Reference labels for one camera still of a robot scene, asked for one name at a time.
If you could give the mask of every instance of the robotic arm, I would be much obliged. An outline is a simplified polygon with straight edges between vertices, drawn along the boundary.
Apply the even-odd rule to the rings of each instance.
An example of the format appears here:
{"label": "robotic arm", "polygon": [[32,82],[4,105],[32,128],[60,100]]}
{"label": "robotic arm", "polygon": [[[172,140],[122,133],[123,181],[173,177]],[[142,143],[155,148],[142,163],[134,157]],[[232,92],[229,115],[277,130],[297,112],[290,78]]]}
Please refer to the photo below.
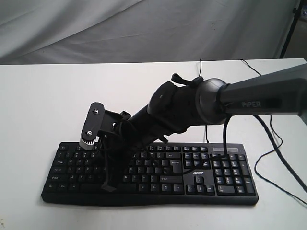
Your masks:
{"label": "robotic arm", "polygon": [[[173,74],[153,94],[148,105],[134,116],[117,114],[93,103],[81,133],[80,146],[92,150],[96,137],[99,146],[117,163],[110,167],[123,170],[132,153],[173,133],[183,133],[190,126],[220,125],[228,115],[298,115],[307,125],[307,64],[279,72],[227,84],[220,79],[192,81]],[[115,178],[107,178],[106,184]]]}

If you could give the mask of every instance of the acer logo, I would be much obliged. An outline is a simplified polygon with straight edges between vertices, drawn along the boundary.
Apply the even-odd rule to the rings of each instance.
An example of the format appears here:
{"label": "acer logo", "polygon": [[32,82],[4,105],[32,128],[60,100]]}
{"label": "acer logo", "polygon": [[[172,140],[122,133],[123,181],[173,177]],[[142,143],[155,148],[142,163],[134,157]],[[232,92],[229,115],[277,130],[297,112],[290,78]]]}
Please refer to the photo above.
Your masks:
{"label": "acer logo", "polygon": [[193,174],[196,174],[196,175],[203,175],[203,172],[193,172]]}

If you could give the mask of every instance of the white fabric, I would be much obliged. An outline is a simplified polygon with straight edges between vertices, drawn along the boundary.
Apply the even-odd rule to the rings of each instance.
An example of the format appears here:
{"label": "white fabric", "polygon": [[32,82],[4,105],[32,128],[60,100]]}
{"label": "white fabric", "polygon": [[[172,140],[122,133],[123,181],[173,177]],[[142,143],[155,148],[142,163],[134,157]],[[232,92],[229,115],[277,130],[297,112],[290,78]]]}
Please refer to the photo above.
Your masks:
{"label": "white fabric", "polygon": [[33,24],[15,23],[19,30],[28,31],[26,38],[18,29],[13,32],[7,29],[5,38],[0,37],[2,62],[277,58],[293,20],[292,9],[298,3],[298,0],[45,1],[33,11],[48,12],[48,20],[40,21],[39,27],[34,29]]}

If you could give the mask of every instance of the space bar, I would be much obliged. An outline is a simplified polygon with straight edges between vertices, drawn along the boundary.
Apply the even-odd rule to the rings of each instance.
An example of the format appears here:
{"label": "space bar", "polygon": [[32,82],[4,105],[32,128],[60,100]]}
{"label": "space bar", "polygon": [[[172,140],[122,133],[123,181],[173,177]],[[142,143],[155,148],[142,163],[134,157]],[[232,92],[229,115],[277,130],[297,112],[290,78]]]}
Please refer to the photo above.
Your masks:
{"label": "space bar", "polygon": [[93,193],[98,192],[101,188],[101,184],[81,184],[81,192]]}

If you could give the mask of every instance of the black keyboard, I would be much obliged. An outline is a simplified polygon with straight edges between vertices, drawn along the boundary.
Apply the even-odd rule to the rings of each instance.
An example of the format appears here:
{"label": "black keyboard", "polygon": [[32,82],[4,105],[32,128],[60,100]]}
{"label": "black keyboard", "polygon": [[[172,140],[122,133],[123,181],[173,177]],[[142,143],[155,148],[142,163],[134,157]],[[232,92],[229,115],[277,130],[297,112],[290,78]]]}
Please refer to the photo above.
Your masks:
{"label": "black keyboard", "polygon": [[222,144],[153,143],[148,150],[151,157],[146,152],[134,154],[118,189],[107,192],[101,188],[103,168],[93,161],[95,150],[85,151],[78,142],[62,142],[42,198],[49,203],[90,206],[254,205],[258,201],[242,144],[227,144],[228,158],[219,160],[208,159],[223,155]]}

